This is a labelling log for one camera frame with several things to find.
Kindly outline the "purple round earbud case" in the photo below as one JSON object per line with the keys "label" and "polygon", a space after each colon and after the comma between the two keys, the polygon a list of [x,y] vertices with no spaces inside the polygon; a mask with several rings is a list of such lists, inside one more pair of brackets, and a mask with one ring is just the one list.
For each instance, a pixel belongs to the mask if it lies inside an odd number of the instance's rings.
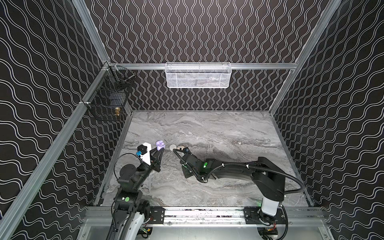
{"label": "purple round earbud case", "polygon": [[162,140],[156,141],[156,148],[158,151],[160,151],[161,149],[164,149],[165,146],[166,145],[165,145],[164,141],[162,141]]}

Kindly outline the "white round earbud case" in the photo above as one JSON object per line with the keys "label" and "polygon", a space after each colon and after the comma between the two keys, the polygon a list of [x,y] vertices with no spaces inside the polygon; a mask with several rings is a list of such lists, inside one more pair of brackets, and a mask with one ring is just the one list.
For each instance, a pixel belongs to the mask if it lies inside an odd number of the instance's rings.
{"label": "white round earbud case", "polygon": [[171,145],[169,146],[170,151],[173,151],[173,150],[176,149],[176,148],[177,148],[177,146],[176,146],[175,144],[171,144]]}

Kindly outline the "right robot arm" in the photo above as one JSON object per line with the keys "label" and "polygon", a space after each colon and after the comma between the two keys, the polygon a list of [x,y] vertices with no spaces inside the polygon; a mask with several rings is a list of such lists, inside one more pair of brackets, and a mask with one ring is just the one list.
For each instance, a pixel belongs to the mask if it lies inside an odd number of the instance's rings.
{"label": "right robot arm", "polygon": [[286,195],[304,190],[304,184],[298,178],[285,173],[265,157],[246,163],[224,162],[217,159],[198,159],[189,148],[173,149],[179,158],[186,179],[195,177],[206,184],[209,179],[235,179],[253,182],[262,193],[262,203],[257,211],[257,220],[265,226],[276,223],[278,208]]}

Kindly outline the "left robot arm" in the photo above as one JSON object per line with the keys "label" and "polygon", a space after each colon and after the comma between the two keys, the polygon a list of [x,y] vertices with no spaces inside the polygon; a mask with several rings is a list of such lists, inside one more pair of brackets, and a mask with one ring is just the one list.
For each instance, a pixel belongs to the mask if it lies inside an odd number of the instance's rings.
{"label": "left robot arm", "polygon": [[149,201],[143,199],[140,188],[152,171],[160,172],[164,151],[164,148],[148,150],[140,145],[137,153],[130,154],[140,161],[140,165],[128,164],[120,170],[120,186],[111,206],[112,223],[108,240],[134,240],[143,224],[150,220],[151,206]]}

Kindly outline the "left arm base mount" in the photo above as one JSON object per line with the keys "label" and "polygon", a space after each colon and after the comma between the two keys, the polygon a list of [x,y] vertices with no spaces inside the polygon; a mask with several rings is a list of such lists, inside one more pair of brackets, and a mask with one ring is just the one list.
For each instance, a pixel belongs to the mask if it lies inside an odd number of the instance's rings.
{"label": "left arm base mount", "polygon": [[163,207],[150,207],[148,214],[145,216],[144,224],[163,224],[166,209]]}

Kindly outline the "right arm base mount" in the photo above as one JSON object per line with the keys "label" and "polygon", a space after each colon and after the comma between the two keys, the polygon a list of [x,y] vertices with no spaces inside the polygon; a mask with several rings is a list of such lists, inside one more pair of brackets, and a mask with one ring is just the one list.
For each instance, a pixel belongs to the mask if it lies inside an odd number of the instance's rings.
{"label": "right arm base mount", "polygon": [[286,214],[282,209],[278,209],[274,217],[264,214],[261,207],[244,207],[244,217],[247,225],[273,226],[284,225],[288,222]]}

